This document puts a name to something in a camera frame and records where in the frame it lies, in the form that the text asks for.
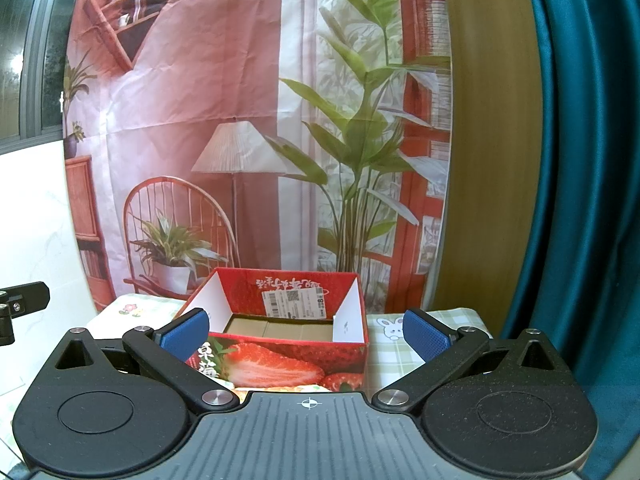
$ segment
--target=white box flap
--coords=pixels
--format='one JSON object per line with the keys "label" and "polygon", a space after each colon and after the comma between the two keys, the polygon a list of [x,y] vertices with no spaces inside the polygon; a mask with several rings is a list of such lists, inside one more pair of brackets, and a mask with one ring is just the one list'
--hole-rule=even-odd
{"label": "white box flap", "polygon": [[364,343],[358,280],[353,280],[353,285],[335,313],[334,343]]}
{"label": "white box flap", "polygon": [[217,272],[210,277],[193,297],[191,303],[184,309],[183,314],[194,308],[201,308],[209,316],[209,332],[224,332],[232,313]]}

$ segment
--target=barcode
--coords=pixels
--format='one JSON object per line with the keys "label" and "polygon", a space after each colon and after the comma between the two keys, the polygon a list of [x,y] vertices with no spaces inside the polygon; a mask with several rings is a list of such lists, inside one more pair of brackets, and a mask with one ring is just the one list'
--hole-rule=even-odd
{"label": "barcode", "polygon": [[320,310],[320,316],[326,317],[324,310],[324,289],[321,286],[316,286],[316,296],[318,297],[318,309]]}
{"label": "barcode", "polygon": [[278,309],[278,300],[276,300],[276,293],[270,292],[268,296],[269,296],[269,304],[271,305],[271,313],[274,315],[274,317],[279,317],[280,311]]}

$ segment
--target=cardboard box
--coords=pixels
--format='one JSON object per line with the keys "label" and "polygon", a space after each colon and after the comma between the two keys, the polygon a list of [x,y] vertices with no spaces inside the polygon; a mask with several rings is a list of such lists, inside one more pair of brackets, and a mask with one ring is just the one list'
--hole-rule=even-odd
{"label": "cardboard box", "polygon": [[359,389],[367,321],[358,275],[216,269],[176,316],[209,316],[209,339],[188,364],[235,387],[318,384]]}

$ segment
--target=black mounting bracket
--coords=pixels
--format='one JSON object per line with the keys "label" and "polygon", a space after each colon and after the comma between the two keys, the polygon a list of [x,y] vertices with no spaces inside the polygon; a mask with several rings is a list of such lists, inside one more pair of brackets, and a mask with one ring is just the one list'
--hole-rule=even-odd
{"label": "black mounting bracket", "polygon": [[49,300],[49,287],[44,282],[0,288],[0,346],[15,342],[13,318],[44,310]]}

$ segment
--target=lampshade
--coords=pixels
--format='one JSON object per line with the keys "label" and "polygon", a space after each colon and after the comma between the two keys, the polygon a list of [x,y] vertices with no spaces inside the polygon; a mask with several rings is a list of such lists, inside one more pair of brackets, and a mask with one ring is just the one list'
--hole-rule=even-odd
{"label": "lampshade", "polygon": [[198,173],[299,173],[249,121],[219,124],[191,171]]}

